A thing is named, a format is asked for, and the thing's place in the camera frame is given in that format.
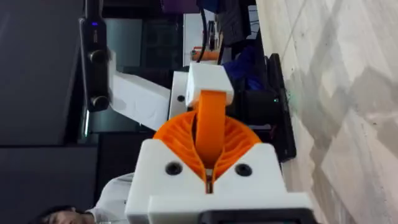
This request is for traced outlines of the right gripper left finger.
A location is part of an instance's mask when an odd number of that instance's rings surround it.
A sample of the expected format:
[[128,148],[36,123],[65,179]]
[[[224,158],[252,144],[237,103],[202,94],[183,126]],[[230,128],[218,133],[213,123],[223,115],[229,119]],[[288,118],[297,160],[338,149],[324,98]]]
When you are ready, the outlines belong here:
[[198,223],[206,169],[195,149],[195,112],[167,121],[142,143],[127,198],[129,223]]

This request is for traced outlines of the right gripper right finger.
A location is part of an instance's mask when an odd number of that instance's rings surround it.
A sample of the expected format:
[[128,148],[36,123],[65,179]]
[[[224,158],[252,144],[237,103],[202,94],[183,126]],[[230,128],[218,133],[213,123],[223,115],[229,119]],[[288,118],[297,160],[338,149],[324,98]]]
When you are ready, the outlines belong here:
[[215,194],[287,192],[273,145],[263,143],[248,126],[226,118],[224,148],[213,174]]

